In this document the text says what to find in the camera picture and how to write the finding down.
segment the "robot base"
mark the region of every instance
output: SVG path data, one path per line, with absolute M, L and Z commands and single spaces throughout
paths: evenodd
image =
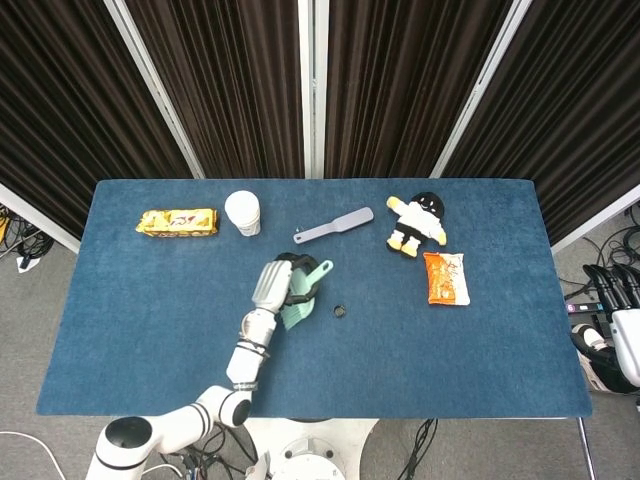
M 377 422 L 378 419 L 334 418 L 306 423 L 249 418 L 244 425 L 258 455 L 269 454 L 273 480 L 358 480 L 362 450 Z

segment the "white cup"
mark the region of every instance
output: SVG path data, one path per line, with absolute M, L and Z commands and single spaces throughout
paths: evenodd
M 253 193 L 246 190 L 232 193 L 224 202 L 224 210 L 245 237 L 260 233 L 260 202 Z

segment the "black curtain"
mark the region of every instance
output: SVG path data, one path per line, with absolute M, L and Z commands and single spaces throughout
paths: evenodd
M 511 2 L 330 5 L 325 176 L 428 176 Z
M 191 177 L 103 2 L 0 15 L 0 183 L 80 238 L 99 180 Z
M 556 242 L 640 183 L 640 2 L 535 1 L 446 170 L 533 179 Z
M 296 0 L 128 7 L 208 177 L 304 176 Z

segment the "stuffed toy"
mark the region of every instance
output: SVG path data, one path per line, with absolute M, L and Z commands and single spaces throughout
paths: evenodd
M 433 238 L 440 245 L 446 245 L 447 235 L 440 225 L 444 216 L 444 204 L 435 193 L 419 193 L 408 205 L 399 198 L 389 197 L 387 207 L 400 215 L 393 233 L 387 240 L 389 250 L 416 258 L 420 244 L 427 238 Z

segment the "spatula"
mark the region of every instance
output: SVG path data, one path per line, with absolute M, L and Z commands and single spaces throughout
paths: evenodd
M 293 236 L 293 241 L 300 244 L 313 240 L 314 238 L 323 237 L 330 233 L 346 232 L 352 228 L 364 225 L 371 220 L 373 220 L 373 211 L 369 207 L 364 207 L 360 210 L 356 210 L 355 212 L 347 213 L 346 215 L 338 217 L 332 222 L 325 223 L 319 227 L 296 233 Z

